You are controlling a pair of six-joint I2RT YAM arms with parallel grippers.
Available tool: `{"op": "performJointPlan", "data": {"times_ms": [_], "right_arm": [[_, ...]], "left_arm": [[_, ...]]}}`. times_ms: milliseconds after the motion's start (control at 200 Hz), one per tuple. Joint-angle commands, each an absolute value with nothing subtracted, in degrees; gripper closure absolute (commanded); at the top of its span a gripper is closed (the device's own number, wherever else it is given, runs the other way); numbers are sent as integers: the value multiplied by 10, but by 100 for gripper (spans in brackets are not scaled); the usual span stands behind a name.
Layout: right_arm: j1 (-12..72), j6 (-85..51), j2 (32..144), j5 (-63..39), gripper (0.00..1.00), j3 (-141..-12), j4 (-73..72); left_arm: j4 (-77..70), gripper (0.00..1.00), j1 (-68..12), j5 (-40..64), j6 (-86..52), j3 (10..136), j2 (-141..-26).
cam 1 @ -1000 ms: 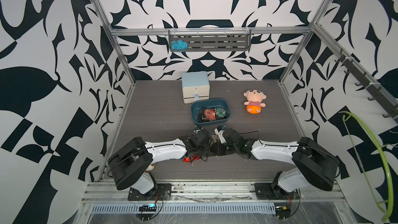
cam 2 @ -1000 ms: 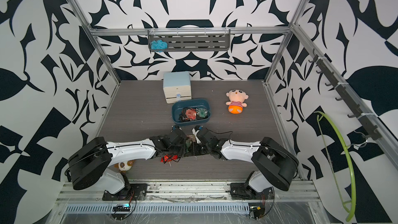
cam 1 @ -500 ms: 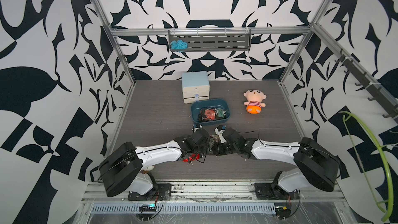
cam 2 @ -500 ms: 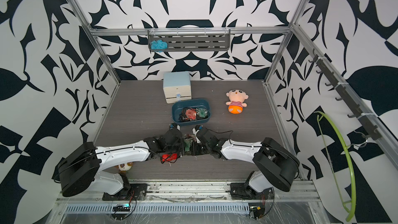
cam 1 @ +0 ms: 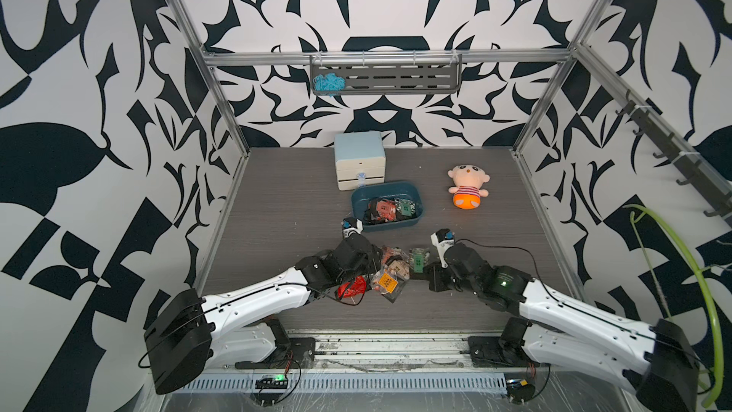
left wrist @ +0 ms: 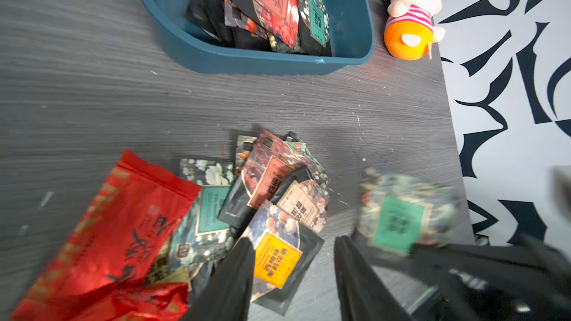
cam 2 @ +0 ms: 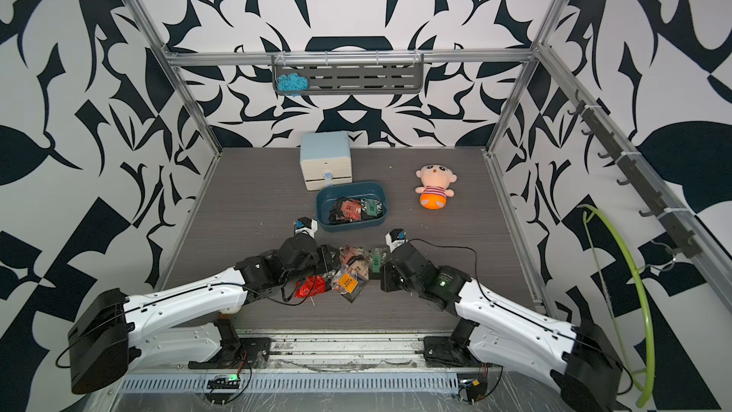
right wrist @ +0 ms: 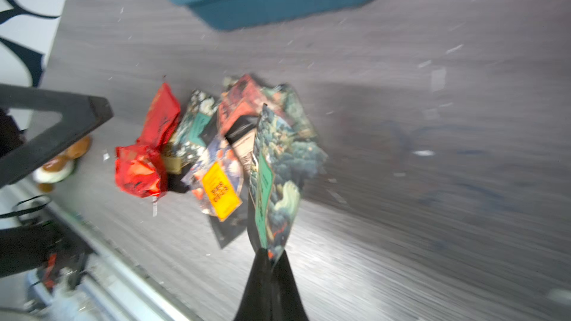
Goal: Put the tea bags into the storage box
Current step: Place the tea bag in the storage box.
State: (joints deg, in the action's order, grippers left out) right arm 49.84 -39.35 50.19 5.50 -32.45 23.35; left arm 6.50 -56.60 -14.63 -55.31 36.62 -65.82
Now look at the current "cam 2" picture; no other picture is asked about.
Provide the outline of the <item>green label tea bag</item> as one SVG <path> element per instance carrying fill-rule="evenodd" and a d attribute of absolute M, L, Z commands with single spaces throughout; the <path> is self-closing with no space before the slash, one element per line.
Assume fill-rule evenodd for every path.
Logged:
<path fill-rule="evenodd" d="M 377 198 L 362 198 L 360 203 L 363 219 L 379 219 L 383 216 L 383 204 Z"/>

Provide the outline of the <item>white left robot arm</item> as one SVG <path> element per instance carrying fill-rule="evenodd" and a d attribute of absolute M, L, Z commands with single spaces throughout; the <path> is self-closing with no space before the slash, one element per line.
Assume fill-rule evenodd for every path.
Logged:
<path fill-rule="evenodd" d="M 128 296 L 114 288 L 98 295 L 68 333 L 71 390 L 99 391 L 144 364 L 207 364 L 224 347 L 224 337 L 163 334 L 200 317 L 234 315 L 256 301 L 274 301 L 289 283 L 337 272 L 339 250 L 306 234 L 288 238 L 280 248 L 249 257 L 209 278 L 145 295 Z"/>

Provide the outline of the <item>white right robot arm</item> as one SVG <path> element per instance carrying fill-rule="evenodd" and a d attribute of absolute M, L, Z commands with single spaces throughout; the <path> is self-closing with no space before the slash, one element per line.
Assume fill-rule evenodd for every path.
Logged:
<path fill-rule="evenodd" d="M 452 266 L 436 266 L 403 232 L 386 237 L 385 292 L 404 290 L 458 318 L 447 340 L 450 364 L 497 364 L 554 388 L 575 411 L 612 411 L 623 363 L 604 330 L 539 314 Z"/>

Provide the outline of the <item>pink label red tea bag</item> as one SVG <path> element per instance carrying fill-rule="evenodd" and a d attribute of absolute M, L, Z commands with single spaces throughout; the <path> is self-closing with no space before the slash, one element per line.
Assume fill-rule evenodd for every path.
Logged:
<path fill-rule="evenodd" d="M 336 223 L 361 221 L 361 203 L 359 200 L 353 200 L 352 198 L 343 198 L 334 207 L 333 215 Z"/>

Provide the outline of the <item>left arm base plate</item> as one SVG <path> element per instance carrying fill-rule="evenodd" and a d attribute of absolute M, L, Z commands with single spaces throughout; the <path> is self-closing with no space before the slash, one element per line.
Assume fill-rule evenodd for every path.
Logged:
<path fill-rule="evenodd" d="M 254 367 L 259 361 L 268 362 L 273 340 L 267 337 L 241 338 L 234 329 L 231 320 L 217 319 L 213 322 L 219 335 L 217 350 L 203 362 L 188 362 L 192 370 L 234 369 L 244 361 L 248 367 Z"/>

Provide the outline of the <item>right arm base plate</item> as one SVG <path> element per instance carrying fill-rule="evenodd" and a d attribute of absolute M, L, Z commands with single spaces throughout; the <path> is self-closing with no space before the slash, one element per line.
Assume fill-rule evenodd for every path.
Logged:
<path fill-rule="evenodd" d="M 423 338 L 423 357 L 428 367 L 493 367 L 481 362 L 468 349 L 470 337 L 478 327 L 472 320 L 461 319 L 449 337 Z"/>

